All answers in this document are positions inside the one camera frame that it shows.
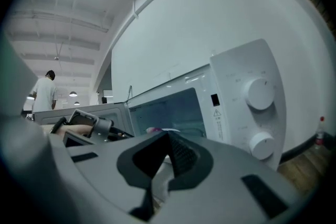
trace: ceiling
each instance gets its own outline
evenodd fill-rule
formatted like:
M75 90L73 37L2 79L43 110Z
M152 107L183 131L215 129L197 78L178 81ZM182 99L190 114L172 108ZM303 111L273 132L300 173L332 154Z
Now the ceiling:
M60 100L70 91L88 96L100 43L127 1L16 0L6 35L37 76L55 72Z

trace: white t-shirt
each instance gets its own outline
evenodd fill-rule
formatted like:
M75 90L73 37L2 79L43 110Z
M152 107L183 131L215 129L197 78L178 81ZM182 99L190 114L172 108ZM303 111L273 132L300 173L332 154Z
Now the white t-shirt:
M36 92L33 112L52 110L53 100L58 100L55 83L51 79L41 78L36 82L33 91Z

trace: person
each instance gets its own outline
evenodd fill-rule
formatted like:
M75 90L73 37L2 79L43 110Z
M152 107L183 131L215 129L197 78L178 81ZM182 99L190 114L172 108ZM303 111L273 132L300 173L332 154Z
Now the person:
M55 108L58 98L54 79L55 73L49 70L45 78L41 78L36 82L33 89L33 97L35 99L33 113Z

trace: white knob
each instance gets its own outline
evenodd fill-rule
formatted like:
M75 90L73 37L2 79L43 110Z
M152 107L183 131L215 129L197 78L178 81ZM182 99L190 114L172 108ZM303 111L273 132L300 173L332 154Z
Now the white knob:
M252 156L257 159L266 159L273 153L275 141L269 133L260 132L252 137L249 146Z
M273 84L265 78L251 79L244 87L246 103L258 110L268 108L273 103L274 95Z

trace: plastic bottle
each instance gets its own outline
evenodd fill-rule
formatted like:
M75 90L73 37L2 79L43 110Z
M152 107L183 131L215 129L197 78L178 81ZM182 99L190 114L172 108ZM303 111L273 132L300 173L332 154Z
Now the plastic bottle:
M316 130L315 149L319 149L323 145L324 136L324 117L320 118L319 126Z

